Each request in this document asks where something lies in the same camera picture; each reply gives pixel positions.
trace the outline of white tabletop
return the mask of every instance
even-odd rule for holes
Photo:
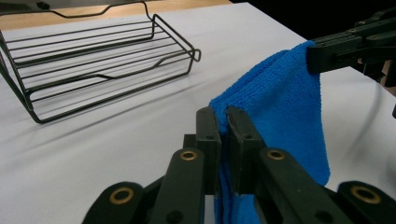
[[[198,109],[256,63],[304,42],[248,3],[160,15],[203,52],[181,80],[40,125],[0,79],[0,223],[80,223],[107,187],[145,187],[195,133]],[[321,74],[321,88],[327,187],[359,180],[396,198],[395,98],[351,68]],[[214,222],[212,206],[207,197],[205,223]]]

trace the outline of dish rack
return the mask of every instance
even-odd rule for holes
[[[102,20],[100,26],[79,22],[78,28],[67,23],[57,29],[43,26],[42,32],[0,31],[0,72],[35,122],[151,90],[186,76],[193,62],[201,60],[201,51],[165,20],[157,14],[150,17],[145,2],[110,5],[78,16],[53,10],[21,13],[52,13],[73,20],[129,4],[139,4],[144,13]]]

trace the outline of towel fold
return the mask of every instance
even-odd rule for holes
[[[330,169],[321,122],[320,76],[308,73],[305,58],[312,45],[315,43],[308,40],[258,63],[209,105],[222,136],[228,128],[227,106],[244,109],[268,147],[287,150],[317,183],[325,185]],[[254,196],[237,195],[231,189],[227,153],[223,146],[216,223],[260,223]]]

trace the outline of blue towel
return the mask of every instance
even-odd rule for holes
[[[227,133],[226,108],[244,109],[268,147],[287,150],[319,183],[330,176],[321,122],[319,74],[309,74],[305,41],[281,50],[251,68],[209,105],[219,119],[221,135]],[[231,189],[227,148],[222,149],[220,183],[222,194],[215,197],[216,223],[260,223],[253,195],[237,195]]]

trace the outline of black wire rack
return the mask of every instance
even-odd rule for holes
[[[165,20],[157,14],[150,17],[145,2],[78,16],[53,10],[21,13],[52,13],[71,20],[128,4],[139,4],[145,13],[102,20],[98,27],[83,22],[78,29],[66,25],[44,26],[32,33],[0,31],[0,72],[35,122],[50,122],[152,89],[186,76],[193,62],[201,60],[201,51]]]

